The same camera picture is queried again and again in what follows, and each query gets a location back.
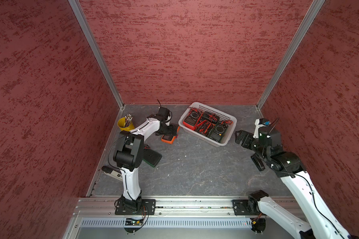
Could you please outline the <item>orange multimeter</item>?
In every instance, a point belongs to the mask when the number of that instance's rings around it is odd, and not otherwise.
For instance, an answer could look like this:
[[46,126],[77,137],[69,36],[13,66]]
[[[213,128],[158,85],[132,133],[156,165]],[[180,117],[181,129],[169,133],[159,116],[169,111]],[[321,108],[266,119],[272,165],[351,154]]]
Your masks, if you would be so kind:
[[177,134],[176,135],[163,135],[161,138],[161,141],[164,143],[168,143],[168,144],[173,144],[175,139],[177,138]]

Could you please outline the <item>green large multimeter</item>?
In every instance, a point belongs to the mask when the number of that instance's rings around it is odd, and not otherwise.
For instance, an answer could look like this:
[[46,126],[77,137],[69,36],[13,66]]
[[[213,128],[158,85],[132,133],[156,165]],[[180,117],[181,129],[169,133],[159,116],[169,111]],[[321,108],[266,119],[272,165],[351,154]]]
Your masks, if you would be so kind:
[[210,131],[208,138],[221,143],[228,127],[233,123],[231,120],[220,120],[214,126],[214,128]]

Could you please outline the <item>dark green multimeter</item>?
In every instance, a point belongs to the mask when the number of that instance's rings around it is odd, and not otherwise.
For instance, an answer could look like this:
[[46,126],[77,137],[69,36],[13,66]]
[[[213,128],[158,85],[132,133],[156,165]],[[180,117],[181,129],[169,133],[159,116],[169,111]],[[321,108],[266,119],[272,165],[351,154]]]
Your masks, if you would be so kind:
[[155,168],[162,159],[162,155],[157,151],[152,150],[150,147],[144,147],[143,161]]

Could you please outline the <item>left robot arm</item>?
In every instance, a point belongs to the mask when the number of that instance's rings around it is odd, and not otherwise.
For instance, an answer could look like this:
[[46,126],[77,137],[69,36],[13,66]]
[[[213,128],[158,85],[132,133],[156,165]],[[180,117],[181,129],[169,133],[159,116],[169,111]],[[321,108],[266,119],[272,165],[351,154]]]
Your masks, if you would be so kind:
[[133,210],[141,207],[139,166],[144,156],[144,141],[152,134],[176,136],[177,130],[170,124],[171,115],[150,115],[146,121],[132,131],[121,131],[108,153],[108,163],[116,163],[123,177],[121,201]]

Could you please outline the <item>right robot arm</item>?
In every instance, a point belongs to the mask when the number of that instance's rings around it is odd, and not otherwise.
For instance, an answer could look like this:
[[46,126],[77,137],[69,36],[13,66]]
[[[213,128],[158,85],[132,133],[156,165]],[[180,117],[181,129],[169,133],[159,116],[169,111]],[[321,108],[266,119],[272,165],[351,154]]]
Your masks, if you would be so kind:
[[251,159],[258,170],[268,166],[294,196],[306,221],[279,206],[262,190],[249,196],[252,212],[264,214],[278,223],[295,239],[354,239],[336,219],[312,183],[300,158],[283,149],[280,132],[261,127],[255,133],[239,130],[235,142],[254,152]]

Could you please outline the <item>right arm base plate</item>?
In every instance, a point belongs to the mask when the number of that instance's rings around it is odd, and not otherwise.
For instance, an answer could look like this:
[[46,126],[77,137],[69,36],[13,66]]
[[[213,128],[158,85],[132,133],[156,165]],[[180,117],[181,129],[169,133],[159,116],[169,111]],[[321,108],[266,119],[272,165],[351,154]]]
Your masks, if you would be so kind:
[[232,208],[236,216],[247,216],[257,217],[260,214],[268,215],[269,210],[262,208],[260,209],[260,203],[257,200],[246,199],[246,200],[232,200]]

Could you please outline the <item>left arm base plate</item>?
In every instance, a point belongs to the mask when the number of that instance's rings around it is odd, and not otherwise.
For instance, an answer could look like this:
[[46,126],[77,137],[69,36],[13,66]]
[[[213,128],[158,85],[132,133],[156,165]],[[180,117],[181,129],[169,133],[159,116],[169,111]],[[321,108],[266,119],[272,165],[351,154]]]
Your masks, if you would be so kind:
[[131,201],[120,198],[115,202],[115,215],[154,215],[156,209],[155,199],[141,199]]

